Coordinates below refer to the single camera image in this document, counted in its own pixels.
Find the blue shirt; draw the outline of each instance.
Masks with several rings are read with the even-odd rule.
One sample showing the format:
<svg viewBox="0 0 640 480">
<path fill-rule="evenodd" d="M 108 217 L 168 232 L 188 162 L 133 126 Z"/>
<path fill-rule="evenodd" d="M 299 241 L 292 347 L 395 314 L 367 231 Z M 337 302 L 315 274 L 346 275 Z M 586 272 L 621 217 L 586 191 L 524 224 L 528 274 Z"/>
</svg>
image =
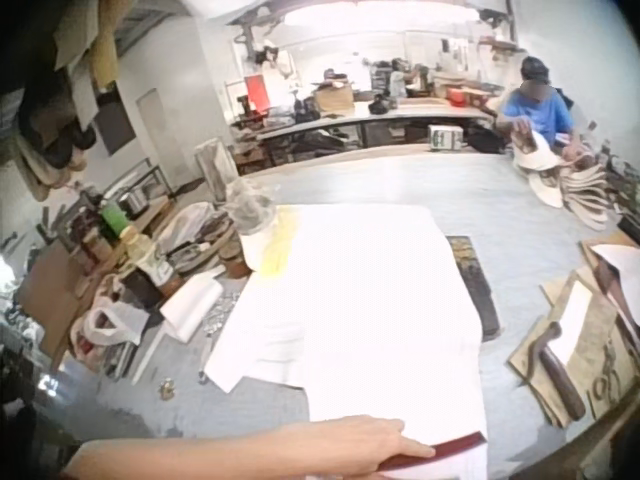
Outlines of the blue shirt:
<svg viewBox="0 0 640 480">
<path fill-rule="evenodd" d="M 558 92 L 543 102 L 525 97 L 520 91 L 514 91 L 502 113 L 507 117 L 529 117 L 533 129 L 542 135 L 550 146 L 556 142 L 556 133 L 568 133 L 573 128 L 573 119 Z"/>
</svg>

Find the box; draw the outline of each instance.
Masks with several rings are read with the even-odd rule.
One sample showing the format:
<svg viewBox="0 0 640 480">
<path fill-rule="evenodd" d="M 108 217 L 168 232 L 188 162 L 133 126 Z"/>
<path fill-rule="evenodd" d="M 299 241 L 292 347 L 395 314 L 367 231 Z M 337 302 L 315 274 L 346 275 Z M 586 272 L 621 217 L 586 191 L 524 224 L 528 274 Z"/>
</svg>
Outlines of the box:
<svg viewBox="0 0 640 480">
<path fill-rule="evenodd" d="M 355 108 L 353 90 L 348 84 L 341 88 L 329 87 L 316 90 L 313 96 L 321 112 L 343 112 Z"/>
<path fill-rule="evenodd" d="M 462 127 L 429 125 L 429 139 L 432 150 L 461 150 Z"/>
</svg>

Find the workshop table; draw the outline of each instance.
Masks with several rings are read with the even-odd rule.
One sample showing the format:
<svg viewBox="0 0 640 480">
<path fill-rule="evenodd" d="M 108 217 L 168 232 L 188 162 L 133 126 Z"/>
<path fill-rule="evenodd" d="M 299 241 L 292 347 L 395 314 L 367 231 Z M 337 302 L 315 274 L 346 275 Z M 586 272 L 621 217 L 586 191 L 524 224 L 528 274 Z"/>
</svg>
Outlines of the workshop table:
<svg viewBox="0 0 640 480">
<path fill-rule="evenodd" d="M 567 431 L 551 427 L 529 387 L 506 363 L 537 318 L 550 309 L 539 285 L 582 265 L 577 242 L 595 235 L 570 212 L 543 205 L 507 157 L 424 153 L 323 165 L 303 162 L 261 172 L 258 178 L 277 187 L 280 204 L 424 205 L 445 235 L 471 237 L 503 328 L 500 337 L 483 344 L 480 358 L 491 478 L 541 460 L 593 423 L 588 413 Z M 244 286 L 244 281 L 223 283 L 227 291 Z M 142 352 L 153 336 L 145 336 Z M 50 414 L 78 439 L 222 437 L 308 418 L 302 390 L 249 378 L 229 395 L 212 383 L 199 385 L 203 345 L 202 331 L 187 346 L 165 338 L 136 387 L 127 379 L 114 384 L 96 378 L 66 362 Z M 158 386 L 166 377 L 175 381 L 176 396 L 163 402 Z"/>
<path fill-rule="evenodd" d="M 281 142 L 287 137 L 295 138 L 296 135 L 311 132 L 314 130 L 324 130 L 339 127 L 355 127 L 362 148 L 369 148 L 370 146 L 379 146 L 379 144 L 376 143 L 375 139 L 372 142 L 369 138 L 371 134 L 368 129 L 369 125 L 377 125 L 381 123 L 401 120 L 428 120 L 435 123 L 450 123 L 452 120 L 456 120 L 463 125 L 476 120 L 493 121 L 493 118 L 491 116 L 481 112 L 477 108 L 453 107 L 448 103 L 399 105 L 397 109 L 390 110 L 388 113 L 385 113 L 383 115 L 374 115 L 369 112 L 368 102 L 356 102 L 354 104 L 353 110 L 336 112 L 336 114 L 339 116 L 325 116 L 312 122 L 299 123 L 290 127 L 284 127 L 277 130 L 269 131 L 267 133 L 259 134 L 256 139 L 263 145 L 265 153 L 271 165 L 275 166 L 276 163 L 273 155 L 274 144 Z"/>
</svg>

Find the red leather strip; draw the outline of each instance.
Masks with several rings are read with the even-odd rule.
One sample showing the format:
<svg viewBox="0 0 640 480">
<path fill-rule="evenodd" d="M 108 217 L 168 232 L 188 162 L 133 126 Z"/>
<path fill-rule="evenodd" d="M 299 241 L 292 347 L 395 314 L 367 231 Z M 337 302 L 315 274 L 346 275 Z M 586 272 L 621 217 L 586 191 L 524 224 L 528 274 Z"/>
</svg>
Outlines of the red leather strip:
<svg viewBox="0 0 640 480">
<path fill-rule="evenodd" d="M 389 470 L 395 470 L 397 468 L 415 467 L 416 465 L 426 465 L 428 463 L 437 462 L 443 458 L 458 455 L 459 453 L 471 450 L 479 445 L 485 443 L 486 440 L 480 432 L 473 433 L 466 437 L 457 438 L 450 442 L 445 442 L 440 445 L 433 445 L 436 449 L 435 457 L 431 458 L 419 458 L 408 457 L 406 455 L 396 455 L 388 460 L 385 460 L 378 467 L 379 472 L 386 472 Z"/>
</svg>

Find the door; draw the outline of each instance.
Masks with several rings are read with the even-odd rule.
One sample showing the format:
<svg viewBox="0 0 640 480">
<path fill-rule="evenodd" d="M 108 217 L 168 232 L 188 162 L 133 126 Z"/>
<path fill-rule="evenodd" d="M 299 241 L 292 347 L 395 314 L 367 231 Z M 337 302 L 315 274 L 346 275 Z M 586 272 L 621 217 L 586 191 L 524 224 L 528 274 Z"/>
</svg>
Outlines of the door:
<svg viewBox="0 0 640 480">
<path fill-rule="evenodd" d="M 142 122 L 158 154 L 158 162 L 173 189 L 196 178 L 189 168 L 176 137 L 169 128 L 162 101 L 154 88 L 136 102 Z"/>
</svg>

